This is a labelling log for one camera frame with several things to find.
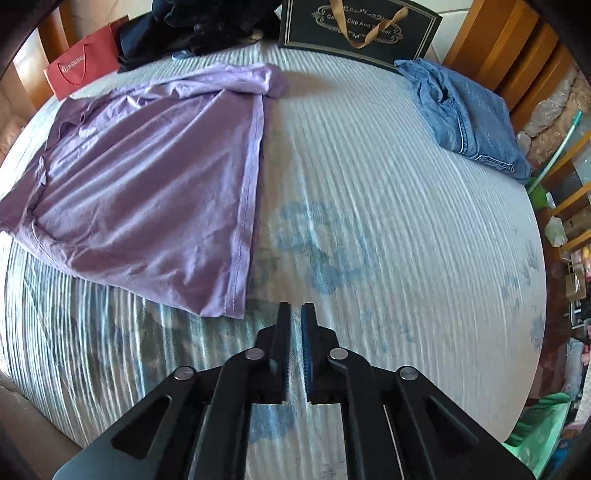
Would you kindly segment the purple t-shirt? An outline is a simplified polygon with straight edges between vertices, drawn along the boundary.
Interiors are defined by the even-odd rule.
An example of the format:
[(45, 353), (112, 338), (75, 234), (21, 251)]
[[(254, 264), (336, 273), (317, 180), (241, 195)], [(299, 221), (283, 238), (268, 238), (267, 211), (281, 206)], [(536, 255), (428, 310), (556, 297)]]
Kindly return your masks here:
[(1, 201), (1, 229), (56, 269), (204, 317), (240, 319), (271, 64), (65, 100)]

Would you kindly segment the dark navy clothes pile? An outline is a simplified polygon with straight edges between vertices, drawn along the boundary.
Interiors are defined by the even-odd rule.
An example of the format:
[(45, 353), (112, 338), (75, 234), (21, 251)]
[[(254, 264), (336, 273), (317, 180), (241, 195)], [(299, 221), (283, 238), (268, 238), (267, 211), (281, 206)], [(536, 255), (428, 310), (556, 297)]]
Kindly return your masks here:
[(200, 56), (242, 44), (260, 34), (280, 36), (274, 0), (154, 1), (151, 11), (115, 34), (120, 72), (128, 72), (179, 51)]

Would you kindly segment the green plastic bag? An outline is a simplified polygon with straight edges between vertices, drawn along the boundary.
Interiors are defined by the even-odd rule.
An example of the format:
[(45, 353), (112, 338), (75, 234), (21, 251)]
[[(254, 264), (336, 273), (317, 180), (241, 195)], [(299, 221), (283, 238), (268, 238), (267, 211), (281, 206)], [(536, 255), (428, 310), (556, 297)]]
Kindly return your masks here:
[(572, 399), (553, 393), (526, 408), (503, 446), (540, 479), (559, 444)]

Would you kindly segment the white striped bed sheet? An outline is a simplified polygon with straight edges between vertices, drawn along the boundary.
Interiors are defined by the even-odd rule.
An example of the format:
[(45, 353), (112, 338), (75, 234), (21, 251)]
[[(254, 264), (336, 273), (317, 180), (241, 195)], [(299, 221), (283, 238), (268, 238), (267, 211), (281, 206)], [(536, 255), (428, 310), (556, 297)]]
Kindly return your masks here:
[(163, 82), (216, 64), (269, 63), (252, 267), (240, 320), (205, 318), (66, 275), (1, 237), (1, 475), (49, 479), (174, 369), (221, 366), (291, 307), (287, 397), (256, 405), (249, 479), (349, 479), (342, 406), (305, 394), (301, 307), (339, 347), (411, 367), (442, 404), (433, 451), (448, 478), (528, 479), (507, 445), (542, 350), (545, 267), (523, 185), (440, 147), (393, 72), (269, 43), (111, 74), (79, 92)]

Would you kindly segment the rolled floral quilts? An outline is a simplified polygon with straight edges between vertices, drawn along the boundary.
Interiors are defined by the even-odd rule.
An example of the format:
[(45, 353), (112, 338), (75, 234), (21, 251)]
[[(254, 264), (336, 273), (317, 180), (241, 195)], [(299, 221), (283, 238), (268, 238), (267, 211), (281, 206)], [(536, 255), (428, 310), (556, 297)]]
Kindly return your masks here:
[(573, 118), (590, 111), (590, 85), (572, 64), (553, 93), (539, 102), (530, 119), (517, 134), (517, 142), (533, 170), (557, 151), (571, 128)]

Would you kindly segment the folded blue denim garment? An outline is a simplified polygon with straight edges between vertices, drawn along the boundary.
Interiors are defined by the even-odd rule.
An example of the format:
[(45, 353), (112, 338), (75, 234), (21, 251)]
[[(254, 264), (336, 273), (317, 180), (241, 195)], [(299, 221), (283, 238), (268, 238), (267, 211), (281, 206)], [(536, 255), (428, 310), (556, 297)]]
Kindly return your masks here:
[(524, 185), (531, 167), (518, 146), (505, 101), (479, 83), (425, 59), (397, 60), (436, 142)]

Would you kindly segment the teal mop pole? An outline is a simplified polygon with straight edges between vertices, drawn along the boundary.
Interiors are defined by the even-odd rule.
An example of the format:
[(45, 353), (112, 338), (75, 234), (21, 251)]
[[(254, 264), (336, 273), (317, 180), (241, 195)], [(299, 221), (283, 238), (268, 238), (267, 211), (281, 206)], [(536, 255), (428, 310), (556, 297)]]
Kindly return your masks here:
[(569, 130), (567, 131), (565, 138), (563, 139), (563, 141), (561, 142), (561, 144), (559, 145), (557, 150), (554, 152), (552, 157), (545, 164), (545, 166), (542, 169), (542, 171), (540, 172), (540, 174), (535, 178), (533, 183), (527, 188), (527, 194), (529, 196), (532, 196), (532, 194), (535, 192), (535, 190), (538, 188), (538, 186), (541, 184), (541, 182), (544, 180), (544, 178), (549, 174), (550, 170), (554, 167), (554, 165), (556, 164), (556, 162), (558, 161), (558, 159), (562, 155), (562, 152), (564, 151), (566, 144), (568, 143), (568, 141), (570, 140), (570, 138), (574, 134), (575, 130), (580, 125), (582, 118), (583, 118), (583, 111), (581, 109), (578, 109), (576, 114), (573, 116), (571, 126), (570, 126)]

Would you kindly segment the red paper shopping bag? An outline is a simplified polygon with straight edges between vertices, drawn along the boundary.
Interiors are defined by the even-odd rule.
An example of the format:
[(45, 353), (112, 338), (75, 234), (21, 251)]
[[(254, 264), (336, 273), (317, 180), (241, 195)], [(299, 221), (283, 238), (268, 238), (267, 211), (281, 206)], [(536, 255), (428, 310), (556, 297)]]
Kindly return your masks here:
[(48, 65), (44, 75), (58, 100), (118, 69), (115, 34), (128, 21), (128, 16), (124, 16), (110, 22), (82, 38)]

